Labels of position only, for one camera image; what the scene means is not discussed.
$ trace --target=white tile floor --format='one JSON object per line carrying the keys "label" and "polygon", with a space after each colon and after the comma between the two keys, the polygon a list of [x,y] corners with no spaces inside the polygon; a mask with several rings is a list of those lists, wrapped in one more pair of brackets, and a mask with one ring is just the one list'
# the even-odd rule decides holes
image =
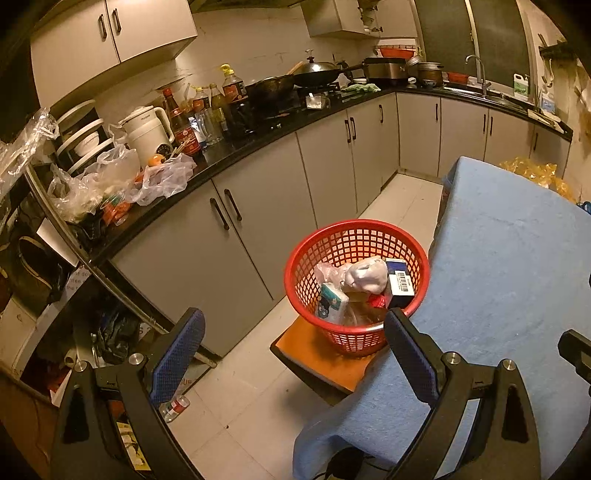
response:
{"label": "white tile floor", "polygon": [[[395,176],[363,213],[405,229],[428,251],[441,185]],[[190,407],[170,428],[207,480],[291,480],[293,443],[329,407],[270,351],[296,319],[287,298],[189,391]],[[363,478],[384,473],[364,468]]]}

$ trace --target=screw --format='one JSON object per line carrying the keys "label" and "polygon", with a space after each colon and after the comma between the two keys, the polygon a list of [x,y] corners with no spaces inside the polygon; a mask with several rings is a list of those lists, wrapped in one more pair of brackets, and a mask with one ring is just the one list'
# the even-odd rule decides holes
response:
{"label": "screw", "polygon": [[84,370],[86,370],[87,366],[88,364],[84,360],[78,360],[74,365],[74,370],[76,370],[77,372],[83,372]]}
{"label": "screw", "polygon": [[144,361],[144,356],[141,353],[132,353],[129,356],[129,363],[132,365],[139,365]]}
{"label": "screw", "polygon": [[452,365],[457,365],[458,363],[460,363],[462,361],[462,357],[460,356],[459,353],[456,352],[448,352],[445,354],[445,360],[447,363],[452,364]]}
{"label": "screw", "polygon": [[509,360],[508,358],[505,358],[503,360],[503,367],[505,367],[509,372],[511,372],[512,370],[515,370],[517,368],[517,365],[515,364],[515,362],[513,360]]}

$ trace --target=electric kettle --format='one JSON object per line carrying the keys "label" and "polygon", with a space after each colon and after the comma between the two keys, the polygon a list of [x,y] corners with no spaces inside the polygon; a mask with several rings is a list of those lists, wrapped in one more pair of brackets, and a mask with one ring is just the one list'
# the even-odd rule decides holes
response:
{"label": "electric kettle", "polygon": [[142,168],[154,154],[166,157],[173,150],[174,134],[162,107],[137,107],[115,127],[125,130],[125,142],[137,150]]}

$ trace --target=white wall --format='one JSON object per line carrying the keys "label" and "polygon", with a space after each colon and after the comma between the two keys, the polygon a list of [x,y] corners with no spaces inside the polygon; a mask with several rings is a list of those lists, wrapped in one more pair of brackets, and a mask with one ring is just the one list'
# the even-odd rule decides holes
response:
{"label": "white wall", "polygon": [[[542,45],[538,33],[544,36],[548,45],[564,40],[564,36],[552,20],[530,0],[518,0],[518,2],[526,11],[533,33],[538,67],[537,83],[542,85],[541,77],[545,74],[544,62],[538,53],[538,46]],[[581,196],[583,200],[591,200],[591,122],[588,120],[591,114],[586,112],[574,92],[576,85],[581,91],[585,86],[590,85],[589,76],[580,63],[555,62],[552,67],[555,78],[550,91],[554,94],[558,115],[574,131],[564,179],[577,198]]]}
{"label": "white wall", "polygon": [[305,50],[313,48],[317,61],[360,63],[372,54],[377,39],[310,38],[299,5],[292,8],[242,8],[193,15],[198,37],[173,61],[121,82],[96,97],[97,111],[116,123],[136,106],[159,102],[154,89],[176,78],[175,98],[182,100],[183,85],[221,86],[219,66],[229,63],[246,84],[285,74]]}

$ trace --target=faucet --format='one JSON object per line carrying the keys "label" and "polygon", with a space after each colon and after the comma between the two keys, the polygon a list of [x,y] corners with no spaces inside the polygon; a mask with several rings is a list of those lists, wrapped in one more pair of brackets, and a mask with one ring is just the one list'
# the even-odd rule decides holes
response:
{"label": "faucet", "polygon": [[477,57],[476,55],[468,55],[466,57],[466,65],[468,65],[468,62],[470,61],[470,59],[475,59],[477,63],[480,63],[480,68],[482,69],[482,95],[486,96],[486,94],[488,93],[488,87],[491,86],[491,83],[486,82],[486,75],[484,73],[484,64],[482,63],[482,60],[480,59],[480,57]]}

